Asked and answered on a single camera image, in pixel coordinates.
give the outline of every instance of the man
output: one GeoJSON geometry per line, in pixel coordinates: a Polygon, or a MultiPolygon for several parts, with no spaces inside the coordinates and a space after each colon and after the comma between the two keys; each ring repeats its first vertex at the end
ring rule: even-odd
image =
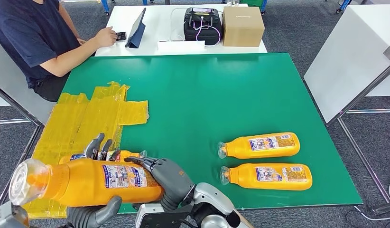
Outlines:
{"type": "Polygon", "coordinates": [[[73,68],[116,39],[109,27],[82,40],[58,0],[0,0],[0,44],[48,101],[58,100],[73,68]]]}

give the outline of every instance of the cardboard box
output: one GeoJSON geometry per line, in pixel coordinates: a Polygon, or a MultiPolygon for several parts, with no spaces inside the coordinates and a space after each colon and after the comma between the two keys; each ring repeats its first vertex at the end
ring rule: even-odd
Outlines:
{"type": "Polygon", "coordinates": [[[259,47],[265,26],[258,7],[226,6],[223,29],[223,46],[259,47]]]}

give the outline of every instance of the yellow plastic sheet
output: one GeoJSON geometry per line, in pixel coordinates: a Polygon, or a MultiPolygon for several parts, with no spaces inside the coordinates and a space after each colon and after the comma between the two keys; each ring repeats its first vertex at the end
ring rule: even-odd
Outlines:
{"type": "MultiPolygon", "coordinates": [[[[85,94],[61,94],[32,158],[58,164],[63,156],[82,153],[100,132],[113,140],[110,149],[118,148],[123,125],[145,124],[149,118],[148,101],[125,101],[128,89],[110,82],[96,87],[91,100],[85,94]]],[[[23,207],[32,219],[66,217],[66,207],[54,200],[36,199],[23,207]]]]}

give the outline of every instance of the green mat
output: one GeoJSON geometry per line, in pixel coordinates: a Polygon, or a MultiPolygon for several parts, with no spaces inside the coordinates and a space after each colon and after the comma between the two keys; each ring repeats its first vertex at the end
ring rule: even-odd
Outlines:
{"type": "MultiPolygon", "coordinates": [[[[127,100],[149,101],[147,124],[126,126],[121,149],[147,150],[177,162],[195,183],[208,182],[239,209],[361,204],[308,92],[287,53],[92,57],[64,88],[88,98],[96,86],[130,85],[127,100]],[[291,157],[239,160],[217,155],[219,141],[294,132],[301,150],[291,157]],[[307,165],[306,191],[244,189],[220,183],[220,167],[285,162],[307,165]]],[[[120,212],[134,212],[124,205],[120,212]]]]}

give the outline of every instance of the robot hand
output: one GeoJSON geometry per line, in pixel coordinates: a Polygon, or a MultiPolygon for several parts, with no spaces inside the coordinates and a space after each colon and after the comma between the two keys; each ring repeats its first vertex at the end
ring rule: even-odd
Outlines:
{"type": "Polygon", "coordinates": [[[124,161],[140,164],[165,191],[159,204],[139,207],[136,228],[178,228],[181,223],[196,228],[185,220],[188,216],[198,228],[253,228],[227,196],[208,183],[195,185],[172,160],[128,157],[124,161]]]}
{"type": "MultiPolygon", "coordinates": [[[[104,139],[104,133],[100,133],[93,139],[84,150],[86,157],[94,160],[104,160],[112,140],[108,139],[102,149],[100,145],[104,139]]],[[[68,207],[66,209],[66,218],[69,226],[74,228],[98,228],[109,219],[117,215],[121,207],[122,198],[114,196],[105,206],[94,207],[68,207]]]]}
{"type": "Polygon", "coordinates": [[[117,215],[122,198],[114,196],[105,206],[66,209],[66,218],[73,228],[98,228],[117,215]]]}

